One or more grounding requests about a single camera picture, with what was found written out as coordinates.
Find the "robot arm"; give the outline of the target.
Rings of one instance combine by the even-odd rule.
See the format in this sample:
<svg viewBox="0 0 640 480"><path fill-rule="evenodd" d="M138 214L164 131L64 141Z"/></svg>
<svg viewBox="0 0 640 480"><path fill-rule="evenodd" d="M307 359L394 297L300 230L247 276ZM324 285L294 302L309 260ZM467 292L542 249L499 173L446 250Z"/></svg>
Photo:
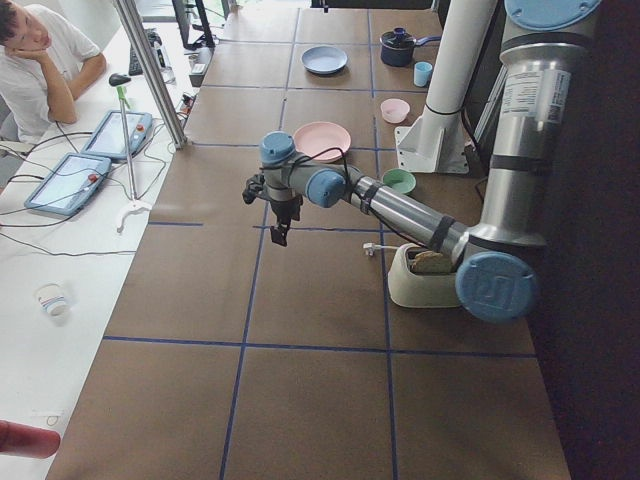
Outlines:
<svg viewBox="0 0 640 480"><path fill-rule="evenodd" d="M318 163L284 132L259 146L260 170L243 199L269 203L274 243L285 245L304 202L339 201L376 217L410 243L447 255L455 291L474 317L496 324L528 315L539 296L546 242L540 214L551 153L572 75L592 44L596 1L507 1L500 59L506 70L480 221L468 227L348 166Z"/></svg>

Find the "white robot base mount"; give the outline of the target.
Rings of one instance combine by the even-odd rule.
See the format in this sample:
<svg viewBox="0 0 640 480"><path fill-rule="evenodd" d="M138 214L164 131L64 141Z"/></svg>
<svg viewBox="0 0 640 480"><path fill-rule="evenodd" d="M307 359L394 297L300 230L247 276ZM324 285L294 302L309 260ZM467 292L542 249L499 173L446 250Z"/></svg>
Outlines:
<svg viewBox="0 0 640 480"><path fill-rule="evenodd" d="M427 107L411 126L394 129L398 166L413 173L469 172L459 113L441 115Z"/></svg>

